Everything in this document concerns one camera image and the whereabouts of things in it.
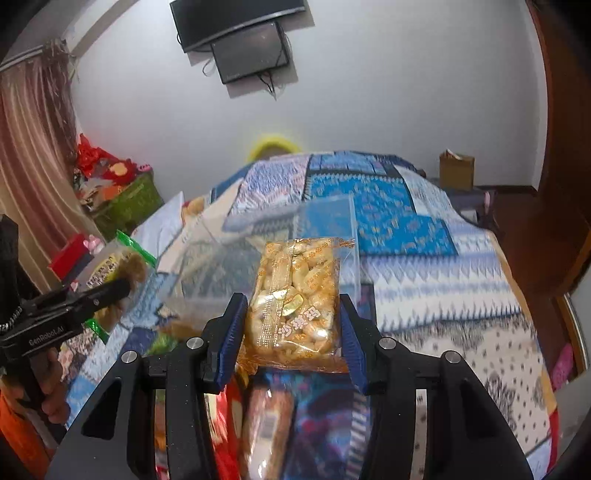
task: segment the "curtain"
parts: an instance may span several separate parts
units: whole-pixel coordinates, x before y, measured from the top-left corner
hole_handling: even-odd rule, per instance
[[[72,188],[76,128],[61,41],[0,73],[0,213],[19,227],[19,260],[45,293],[52,258],[78,232],[100,236]]]

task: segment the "metal screw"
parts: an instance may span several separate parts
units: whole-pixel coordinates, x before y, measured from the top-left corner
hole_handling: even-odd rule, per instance
[[[121,355],[121,359],[123,360],[123,363],[125,363],[125,364],[130,364],[131,362],[134,362],[137,357],[138,357],[138,354],[136,352],[134,352],[133,350],[128,350],[123,355]]]
[[[451,364],[458,364],[460,363],[460,360],[462,360],[462,356],[459,353],[454,352],[453,350],[449,350],[445,352],[445,360],[447,360]]]
[[[392,348],[396,347],[396,340],[394,340],[392,337],[382,337],[380,338],[378,345],[384,350],[391,350]]]
[[[187,340],[187,346],[191,350],[195,350],[196,348],[201,348],[203,346],[203,344],[204,344],[204,342],[201,337],[193,337],[193,338],[190,338],[189,340]]]

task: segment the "monitor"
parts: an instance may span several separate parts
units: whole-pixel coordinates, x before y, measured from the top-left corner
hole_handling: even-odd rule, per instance
[[[306,9],[304,0],[174,0],[170,8],[185,52],[232,31]]]
[[[224,84],[289,63],[276,21],[244,28],[215,40],[212,52]]]

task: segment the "snack bag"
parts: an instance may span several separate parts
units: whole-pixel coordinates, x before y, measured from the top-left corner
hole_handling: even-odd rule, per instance
[[[353,241],[336,238],[269,242],[261,258],[238,362],[346,372],[337,354],[339,266]]]
[[[148,278],[155,262],[155,258],[137,242],[117,231],[117,237],[82,271],[72,287],[86,291],[117,278],[129,280],[131,293],[128,298],[95,313],[94,321],[100,328],[110,332],[129,306],[131,297]]]
[[[242,394],[236,379],[218,395],[205,394],[205,407],[220,480],[241,480],[238,467],[242,435]]]
[[[242,480],[278,480],[290,434],[293,396],[254,388],[243,428]]]

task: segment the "green basket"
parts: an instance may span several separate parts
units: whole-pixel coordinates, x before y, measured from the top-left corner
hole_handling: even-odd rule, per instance
[[[93,212],[91,218],[105,240],[110,241],[115,238],[117,230],[131,235],[163,204],[151,173],[142,173],[117,197]]]

